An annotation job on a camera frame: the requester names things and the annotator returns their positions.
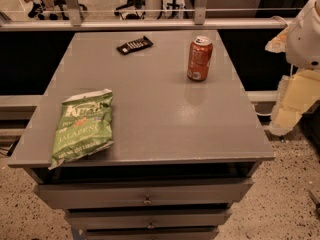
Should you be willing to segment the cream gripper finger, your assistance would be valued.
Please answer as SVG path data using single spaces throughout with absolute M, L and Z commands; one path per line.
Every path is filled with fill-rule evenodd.
M 319 70 L 299 69 L 291 77 L 284 76 L 278 85 L 268 130 L 276 136 L 286 135 L 319 99 Z
M 283 29 L 277 36 L 271 39 L 265 46 L 265 50 L 272 53 L 281 53 L 286 51 L 286 41 L 289 28 Z

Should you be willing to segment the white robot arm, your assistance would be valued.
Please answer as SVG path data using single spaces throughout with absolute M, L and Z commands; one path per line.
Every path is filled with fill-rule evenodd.
M 268 130 L 282 136 L 292 131 L 320 99 L 320 0 L 309 0 L 265 49 L 284 52 L 291 67 L 298 68 L 296 73 L 282 77 L 271 112 Z

